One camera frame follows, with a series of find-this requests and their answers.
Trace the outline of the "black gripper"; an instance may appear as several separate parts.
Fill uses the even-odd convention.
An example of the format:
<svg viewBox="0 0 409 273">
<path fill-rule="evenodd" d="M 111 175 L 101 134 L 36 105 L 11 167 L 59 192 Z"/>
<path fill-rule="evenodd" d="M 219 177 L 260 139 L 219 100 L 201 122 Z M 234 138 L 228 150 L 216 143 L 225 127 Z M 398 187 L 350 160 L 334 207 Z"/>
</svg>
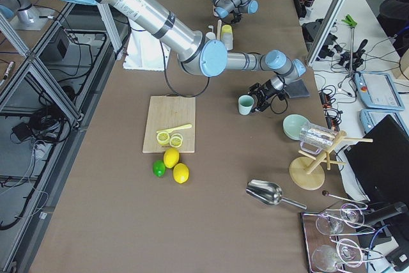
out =
<svg viewBox="0 0 409 273">
<path fill-rule="evenodd" d="M 251 113 L 263 112 L 270 107 L 270 98 L 278 96 L 280 100 L 285 99 L 284 94 L 285 81 L 282 77 L 274 77 L 264 84 L 255 83 L 248 91 L 248 95 L 254 98 Z"/>
<path fill-rule="evenodd" d="M 239 23 L 241 21 L 241 19 L 242 19 L 242 13 L 233 11 L 232 14 L 233 14 L 233 18 L 231 19 L 230 24 Z"/>
</svg>

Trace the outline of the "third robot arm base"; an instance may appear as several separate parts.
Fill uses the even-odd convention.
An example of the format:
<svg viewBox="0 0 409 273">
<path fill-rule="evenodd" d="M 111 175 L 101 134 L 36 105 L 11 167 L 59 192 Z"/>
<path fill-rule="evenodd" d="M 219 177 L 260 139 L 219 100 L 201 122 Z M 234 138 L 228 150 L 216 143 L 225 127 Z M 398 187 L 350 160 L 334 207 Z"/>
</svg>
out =
<svg viewBox="0 0 409 273">
<path fill-rule="evenodd" d="M 1 14 L 16 30 L 40 31 L 47 23 L 30 0 L 1 0 Z"/>
</svg>

